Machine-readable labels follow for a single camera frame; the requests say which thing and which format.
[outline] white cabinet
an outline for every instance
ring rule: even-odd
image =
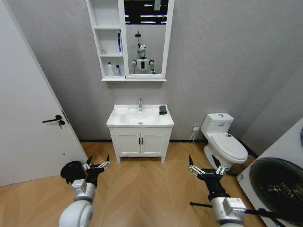
[[[118,149],[122,155],[139,155],[141,153],[140,133],[115,133]]]
[[[141,154],[159,155],[163,153],[162,146],[166,133],[141,133]]]
[[[117,162],[121,157],[161,157],[164,162],[172,128],[109,128]]]

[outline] cabinet door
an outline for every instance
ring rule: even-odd
[[[141,133],[141,154],[160,155],[166,133]]]
[[[118,154],[140,154],[140,133],[115,133],[115,137],[118,145]]]

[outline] electrical outlet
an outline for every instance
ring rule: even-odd
[[[193,131],[198,131],[199,130],[199,126],[194,126],[193,127]]]

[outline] white door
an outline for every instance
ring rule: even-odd
[[[160,155],[163,153],[163,142],[166,133],[141,133],[141,154]]]
[[[118,153],[122,156],[139,155],[141,153],[140,133],[115,133]]]
[[[60,174],[86,155],[6,2],[0,1],[0,186]],[[60,115],[65,122],[42,123]]]

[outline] sink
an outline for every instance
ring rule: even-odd
[[[107,121],[108,127],[172,127],[174,122],[167,114],[159,115],[160,105],[115,105]]]

